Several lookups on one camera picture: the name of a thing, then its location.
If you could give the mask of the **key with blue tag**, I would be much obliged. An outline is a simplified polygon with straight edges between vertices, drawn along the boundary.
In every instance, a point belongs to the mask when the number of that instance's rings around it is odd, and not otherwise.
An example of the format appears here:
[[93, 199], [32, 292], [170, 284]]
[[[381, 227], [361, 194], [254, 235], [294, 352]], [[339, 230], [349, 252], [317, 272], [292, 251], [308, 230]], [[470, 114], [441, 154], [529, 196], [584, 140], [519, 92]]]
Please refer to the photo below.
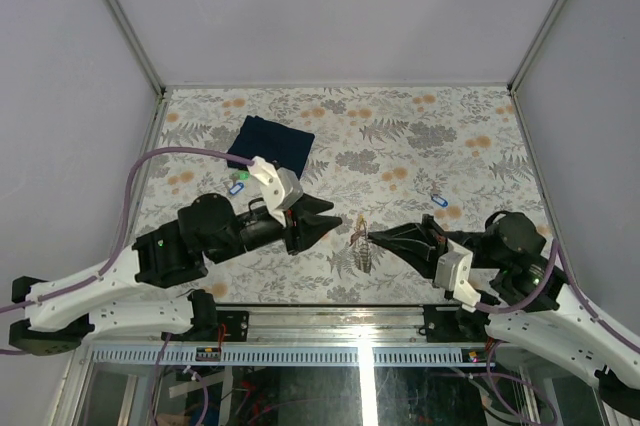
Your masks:
[[440, 208], [447, 208], [449, 201], [441, 194], [440, 190], [433, 190], [431, 192], [431, 201]]

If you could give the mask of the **metal keyring with yellow grip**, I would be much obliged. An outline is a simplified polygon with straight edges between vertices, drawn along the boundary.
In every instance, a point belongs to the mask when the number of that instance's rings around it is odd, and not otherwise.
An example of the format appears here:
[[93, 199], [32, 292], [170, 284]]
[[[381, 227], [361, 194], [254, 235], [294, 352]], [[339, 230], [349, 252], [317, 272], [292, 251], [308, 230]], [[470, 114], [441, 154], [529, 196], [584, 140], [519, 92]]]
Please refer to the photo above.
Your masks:
[[350, 237], [350, 248], [354, 258], [354, 266], [364, 274], [370, 274], [372, 259], [368, 240], [367, 222], [362, 215], [358, 216], [354, 232]]

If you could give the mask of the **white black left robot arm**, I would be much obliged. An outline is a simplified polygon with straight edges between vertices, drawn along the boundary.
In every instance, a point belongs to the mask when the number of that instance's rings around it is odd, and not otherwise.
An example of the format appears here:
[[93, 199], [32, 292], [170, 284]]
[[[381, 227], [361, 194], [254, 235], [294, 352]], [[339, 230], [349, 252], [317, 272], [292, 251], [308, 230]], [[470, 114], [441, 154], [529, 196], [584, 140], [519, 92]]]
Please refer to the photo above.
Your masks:
[[341, 225], [329, 201], [303, 195], [278, 222], [259, 199], [238, 214], [218, 194], [198, 197], [174, 221], [138, 237], [115, 258], [67, 278], [43, 281], [22, 276], [12, 300], [23, 319], [11, 324], [9, 345], [17, 354], [51, 356], [100, 337], [153, 336], [174, 341], [223, 338], [211, 293], [196, 289], [164, 301], [134, 302], [132, 296], [192, 283], [220, 264], [282, 242], [297, 255]]

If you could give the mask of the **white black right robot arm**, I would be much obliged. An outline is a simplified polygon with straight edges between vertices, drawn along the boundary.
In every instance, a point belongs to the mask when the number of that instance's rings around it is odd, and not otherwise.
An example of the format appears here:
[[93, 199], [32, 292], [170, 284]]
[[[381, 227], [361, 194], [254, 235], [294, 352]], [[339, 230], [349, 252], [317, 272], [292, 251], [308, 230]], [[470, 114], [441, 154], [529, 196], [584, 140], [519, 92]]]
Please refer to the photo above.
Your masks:
[[[367, 236], [460, 304], [458, 333], [486, 334], [571, 372], [613, 410], [639, 417], [639, 337], [577, 286], [557, 241], [520, 212], [481, 232], [445, 231], [431, 215]], [[549, 245], [548, 256], [542, 251]]]

